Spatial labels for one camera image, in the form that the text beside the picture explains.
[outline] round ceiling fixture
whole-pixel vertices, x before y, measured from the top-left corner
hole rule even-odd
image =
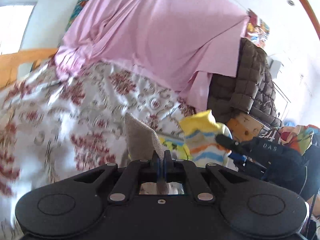
[[[292,1],[292,0],[287,0],[287,3],[288,3],[289,5],[291,5],[291,6],[295,6],[294,1]]]

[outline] bright window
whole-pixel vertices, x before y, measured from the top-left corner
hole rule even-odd
[[[18,52],[34,5],[0,6],[0,55]]]

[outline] pink fabric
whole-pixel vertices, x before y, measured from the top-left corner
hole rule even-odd
[[[63,38],[57,73],[99,60],[182,91],[206,109],[210,73],[235,76],[248,16],[227,0],[90,0]]]

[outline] wooden bed frame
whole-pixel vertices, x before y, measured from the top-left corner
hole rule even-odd
[[[23,63],[33,63],[31,70],[40,66],[41,61],[53,57],[57,48],[27,49],[13,54],[0,55],[0,90],[17,80],[18,68]]]

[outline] brown jacket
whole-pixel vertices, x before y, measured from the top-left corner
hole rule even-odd
[[[213,74],[207,108],[212,109],[217,122],[226,123],[242,111],[268,126],[280,126],[266,57],[263,49],[241,38],[236,78]]]

